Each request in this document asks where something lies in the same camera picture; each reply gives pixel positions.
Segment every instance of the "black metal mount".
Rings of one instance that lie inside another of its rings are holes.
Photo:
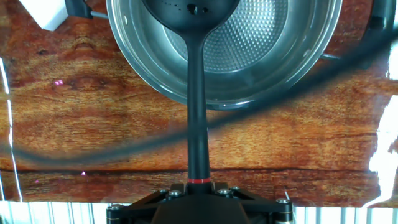
[[[187,184],[173,184],[130,206],[108,207],[106,218],[107,224],[292,224],[293,206],[227,183],[212,183],[210,194],[188,194]]]

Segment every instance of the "black cable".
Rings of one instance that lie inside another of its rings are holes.
[[[226,124],[241,121],[252,115],[258,114],[260,112],[268,111],[281,103],[288,100],[293,100],[299,96],[310,93],[314,90],[324,89],[325,84],[332,81],[337,77],[342,77],[343,75],[348,75],[349,73],[343,74],[350,69],[358,67],[362,61],[367,59],[373,59],[377,54],[386,50],[391,46],[391,43],[398,38],[398,29],[394,29],[391,33],[384,34],[373,40],[363,42],[359,47],[354,48],[349,54],[346,54],[330,65],[326,65],[319,69],[319,71],[307,77],[305,81],[297,83],[291,89],[279,89],[275,90],[273,93],[268,94],[266,98],[259,100],[255,105],[250,108],[246,108],[241,111],[234,112],[223,118],[219,118],[215,121],[210,121],[208,123],[209,130],[221,128]],[[19,159],[26,159],[35,163],[39,163],[47,166],[70,166],[74,164],[92,164],[97,162],[112,161],[116,159],[122,159],[132,154],[138,154],[142,152],[149,152],[159,146],[165,146],[166,144],[171,144],[187,138],[187,129],[178,131],[172,134],[166,134],[157,139],[150,139],[147,141],[142,141],[137,144],[130,144],[121,147],[111,147],[109,146],[100,152],[91,152],[87,154],[82,154],[69,159],[59,159],[59,158],[49,158],[45,156],[38,155],[36,153],[31,153],[14,147],[12,150],[14,155]],[[10,153],[9,146],[2,145],[0,152]]]

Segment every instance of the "black ladle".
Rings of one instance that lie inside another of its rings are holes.
[[[188,183],[210,183],[203,46],[207,36],[232,15],[239,0],[142,2],[161,24],[181,36],[187,45]]]

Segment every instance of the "red ring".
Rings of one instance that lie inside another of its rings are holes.
[[[189,184],[205,184],[211,182],[210,177],[206,179],[188,179]]]

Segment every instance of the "wooden tabletop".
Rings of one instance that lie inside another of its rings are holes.
[[[88,3],[106,12],[105,0]],[[343,1],[327,53],[339,55],[360,42],[371,4]],[[186,106],[156,92],[136,74],[107,20],[69,17],[49,32],[19,1],[0,0],[0,57],[11,89],[8,102],[7,96],[0,98],[0,138],[9,142],[12,136],[14,146],[71,157],[186,124]],[[212,179],[271,200],[287,192],[299,206],[360,207],[391,195],[374,206],[398,207],[398,71],[388,60],[379,58],[371,68],[357,70],[321,93],[211,132]],[[209,117],[224,113],[209,111]],[[186,181],[186,143],[110,164],[83,165],[58,169],[18,158],[14,163],[11,155],[2,155],[4,197],[135,202]]]

